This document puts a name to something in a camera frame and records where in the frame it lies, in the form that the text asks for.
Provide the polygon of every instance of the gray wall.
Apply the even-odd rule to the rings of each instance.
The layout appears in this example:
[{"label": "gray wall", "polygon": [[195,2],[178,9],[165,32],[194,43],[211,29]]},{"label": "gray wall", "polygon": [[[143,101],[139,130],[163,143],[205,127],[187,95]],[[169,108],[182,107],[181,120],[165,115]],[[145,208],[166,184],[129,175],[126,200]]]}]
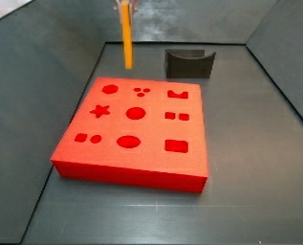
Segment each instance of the gray wall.
[{"label": "gray wall", "polygon": [[[277,0],[139,0],[134,40],[245,44]],[[111,0],[85,0],[106,41],[121,41]]]},{"label": "gray wall", "polygon": [[0,20],[0,243],[22,239],[105,46],[85,7],[54,2],[34,1]]},{"label": "gray wall", "polygon": [[281,0],[247,46],[303,117],[303,0]]}]

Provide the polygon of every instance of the gray floor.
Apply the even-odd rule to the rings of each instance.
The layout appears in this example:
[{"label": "gray floor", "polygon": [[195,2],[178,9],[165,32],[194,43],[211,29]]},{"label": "gray floor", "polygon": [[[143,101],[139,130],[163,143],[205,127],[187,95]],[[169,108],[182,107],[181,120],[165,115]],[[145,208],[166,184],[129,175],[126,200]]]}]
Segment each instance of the gray floor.
[{"label": "gray floor", "polygon": [[91,84],[166,79],[166,48],[218,52],[211,79],[186,79],[203,95],[203,194],[65,180],[53,171],[25,244],[303,243],[303,122],[246,47],[135,45],[126,71],[122,46],[106,45]]}]

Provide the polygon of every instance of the yellow rod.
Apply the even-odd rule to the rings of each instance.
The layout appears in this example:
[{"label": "yellow rod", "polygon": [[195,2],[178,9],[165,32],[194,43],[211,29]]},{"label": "yellow rod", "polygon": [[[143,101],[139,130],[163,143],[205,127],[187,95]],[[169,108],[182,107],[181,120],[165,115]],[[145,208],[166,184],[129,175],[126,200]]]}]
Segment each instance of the yellow rod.
[{"label": "yellow rod", "polygon": [[134,47],[133,47],[133,28],[131,28],[131,14],[130,14],[129,0],[122,1],[122,29],[123,29],[126,69],[133,69]]}]

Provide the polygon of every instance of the circular hole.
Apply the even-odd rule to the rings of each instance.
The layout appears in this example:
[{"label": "circular hole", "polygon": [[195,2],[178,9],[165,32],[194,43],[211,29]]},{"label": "circular hole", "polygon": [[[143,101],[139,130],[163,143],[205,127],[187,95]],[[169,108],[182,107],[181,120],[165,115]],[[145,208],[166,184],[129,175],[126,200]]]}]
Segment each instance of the circular hole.
[{"label": "circular hole", "polygon": [[93,144],[97,144],[98,142],[102,141],[102,136],[101,135],[93,136],[90,141]]},{"label": "circular hole", "polygon": [[146,116],[146,111],[141,107],[133,107],[131,109],[127,110],[126,115],[130,119],[139,120]]},{"label": "circular hole", "polygon": [[135,148],[139,146],[141,140],[135,136],[126,135],[117,140],[117,143],[125,148]]},{"label": "circular hole", "polygon": [[117,93],[118,92],[118,86],[114,84],[105,86],[103,92],[109,95]]}]

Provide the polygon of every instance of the red foam block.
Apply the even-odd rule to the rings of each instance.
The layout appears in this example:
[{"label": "red foam block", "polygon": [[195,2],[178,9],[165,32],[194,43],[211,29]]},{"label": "red foam block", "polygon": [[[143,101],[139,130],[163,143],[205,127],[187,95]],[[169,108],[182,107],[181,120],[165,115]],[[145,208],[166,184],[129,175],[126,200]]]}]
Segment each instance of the red foam block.
[{"label": "red foam block", "polygon": [[98,78],[51,162],[66,178],[201,193],[209,166],[199,85]]}]

